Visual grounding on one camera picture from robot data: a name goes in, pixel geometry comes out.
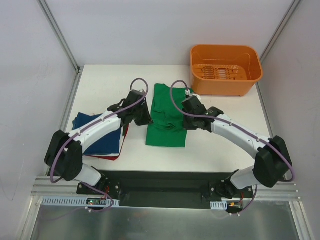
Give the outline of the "bright green t-shirt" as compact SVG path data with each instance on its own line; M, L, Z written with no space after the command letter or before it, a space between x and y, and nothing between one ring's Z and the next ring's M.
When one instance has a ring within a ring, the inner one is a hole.
M146 145L152 147L184 148L187 130L184 115L171 100L170 87L163 83L154 85L150 111L153 123L147 128Z

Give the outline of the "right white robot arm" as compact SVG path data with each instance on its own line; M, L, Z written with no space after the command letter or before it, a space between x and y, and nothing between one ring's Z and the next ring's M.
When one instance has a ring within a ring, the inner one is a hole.
M219 135L254 159L252 166L235 170L218 183L214 188L217 195L232 199L253 185L272 188L283 180L288 171L293 170L289 151L281 137L259 135L232 121L222 110L216 107L207 109L193 93L188 92L181 104L185 129L201 129Z

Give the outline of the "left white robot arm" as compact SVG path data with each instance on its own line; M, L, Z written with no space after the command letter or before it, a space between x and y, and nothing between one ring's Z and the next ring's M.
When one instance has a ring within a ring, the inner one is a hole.
M50 181L57 183L76 180L87 184L90 191L99 195L105 191L102 174L83 163L85 151L108 134L126 128L131 122L137 126L151 124L147 94L131 90L121 103L110 106L107 111L91 122L71 132L56 131L50 141L44 162L50 167Z

